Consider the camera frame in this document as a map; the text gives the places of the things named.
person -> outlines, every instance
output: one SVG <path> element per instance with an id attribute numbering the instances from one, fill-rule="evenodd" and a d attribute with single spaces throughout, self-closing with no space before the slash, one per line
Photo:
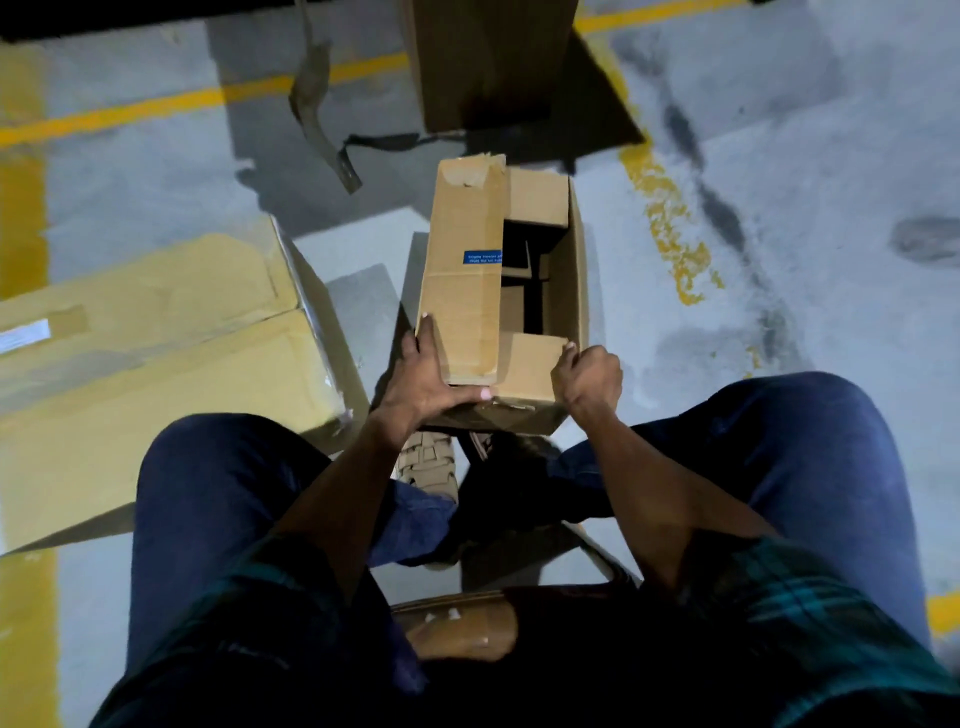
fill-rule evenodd
<path id="1" fill-rule="evenodd" d="M 588 619 L 521 620 L 522 659 L 418 661 L 368 565 L 466 538 L 454 525 L 468 503 L 390 474 L 424 421 L 491 396 L 443 383 L 425 317 L 332 462 L 250 415 L 197 415 L 156 438 L 138 482 L 128 670 L 92 724 L 957 724 L 960 690 L 927 650 L 902 466 L 862 391 L 822 373 L 744 380 L 630 428 L 616 356 L 567 345 L 553 378 L 587 441 L 490 490 L 501 512 L 515 499 L 526 517 L 539 502 L 541 520 L 615 516 L 639 589 L 592 600 Z M 542 654 L 525 637 L 538 630 Z"/>

concrete floor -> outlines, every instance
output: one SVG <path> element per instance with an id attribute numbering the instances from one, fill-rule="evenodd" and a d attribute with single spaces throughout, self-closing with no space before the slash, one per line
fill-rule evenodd
<path id="1" fill-rule="evenodd" d="M 312 13 L 347 63 L 401 50 L 393 8 L 334 0 Z M 676 414 L 744 376 L 816 368 L 860 384 L 897 437 L 944 633 L 960 624 L 958 23 L 950 0 L 778 0 L 590 35 L 655 151 L 597 152 L 575 175 L 591 340 L 624 362 L 622 418 Z M 275 10 L 21 50 L 41 59 L 42 114 L 63 117 L 289 74 L 300 35 L 293 11 Z M 322 120 L 335 140 L 420 127 L 403 70 L 335 85 Z M 272 212 L 327 284 L 369 396 L 397 307 L 416 309 L 437 161 L 464 149 L 351 150 L 365 186 L 348 197 L 274 95 L 0 148 L 0 167 L 43 159 L 51 283 Z M 566 423 L 555 440 L 581 438 Z M 615 523 L 587 527 L 632 564 Z M 42 556 L 56 569 L 36 596 L 55 601 L 54 647 L 36 659 L 56 664 L 25 672 L 36 684 L 24 687 L 51 725 L 85 725 L 122 672 L 130 546 L 124 535 Z M 523 578 L 600 578 L 577 551 L 531 569 Z M 392 601 L 466 583 L 458 568 L 377 576 Z M 0 640 L 18 624 L 0 624 Z"/>

jeans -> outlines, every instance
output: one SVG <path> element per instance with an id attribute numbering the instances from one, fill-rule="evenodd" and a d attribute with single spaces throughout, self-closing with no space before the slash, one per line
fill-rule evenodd
<path id="1" fill-rule="evenodd" d="M 903 468 L 890 430 L 859 388 L 816 372 L 747 379 L 634 430 L 820 554 L 929 645 Z M 300 436 L 253 415 L 193 415 L 157 436 L 137 482 L 128 667 L 329 462 Z M 567 450 L 547 471 L 583 489 L 595 511 L 587 515 L 612 514 L 597 497 L 603 482 L 589 443 Z M 369 565 L 430 553 L 455 510 L 448 498 L 393 481 Z M 584 515 L 577 509 L 578 519 Z M 386 602 L 376 600 L 382 612 Z"/>

beige woven shoe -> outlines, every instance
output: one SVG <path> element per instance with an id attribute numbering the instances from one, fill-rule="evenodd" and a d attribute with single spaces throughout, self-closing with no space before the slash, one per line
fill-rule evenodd
<path id="1" fill-rule="evenodd" d="M 397 480 L 410 483 L 431 496 L 457 501 L 456 465 L 449 435 L 415 432 L 403 445 L 396 472 Z"/>

cardboard box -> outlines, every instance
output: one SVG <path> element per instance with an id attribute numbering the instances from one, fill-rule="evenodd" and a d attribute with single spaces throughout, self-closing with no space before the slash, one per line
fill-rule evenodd
<path id="1" fill-rule="evenodd" d="M 545 116 L 576 10 L 577 0 L 400 0 L 426 129 Z"/>
<path id="2" fill-rule="evenodd" d="M 442 161 L 424 312 L 436 321 L 444 380 L 494 392 L 430 425 L 553 432 L 566 413 L 550 372 L 567 341 L 588 340 L 583 223 L 569 177 L 508 167 L 502 155 Z"/>
<path id="3" fill-rule="evenodd" d="M 140 461 L 198 412 L 344 415 L 271 218 L 0 303 L 0 553 L 132 527 Z"/>

